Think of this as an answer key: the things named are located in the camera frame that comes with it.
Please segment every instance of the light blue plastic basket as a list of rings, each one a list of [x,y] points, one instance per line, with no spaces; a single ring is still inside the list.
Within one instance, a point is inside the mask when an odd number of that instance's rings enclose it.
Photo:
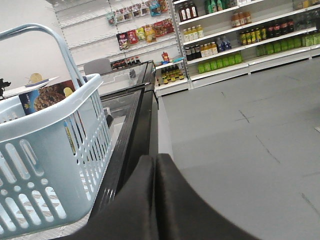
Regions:
[[[76,91],[30,115],[19,96],[0,101],[0,239],[83,218],[94,204],[111,154],[97,90],[100,75],[88,75],[85,83],[64,40],[45,26],[21,25],[0,32],[0,40],[29,31],[54,37]]]

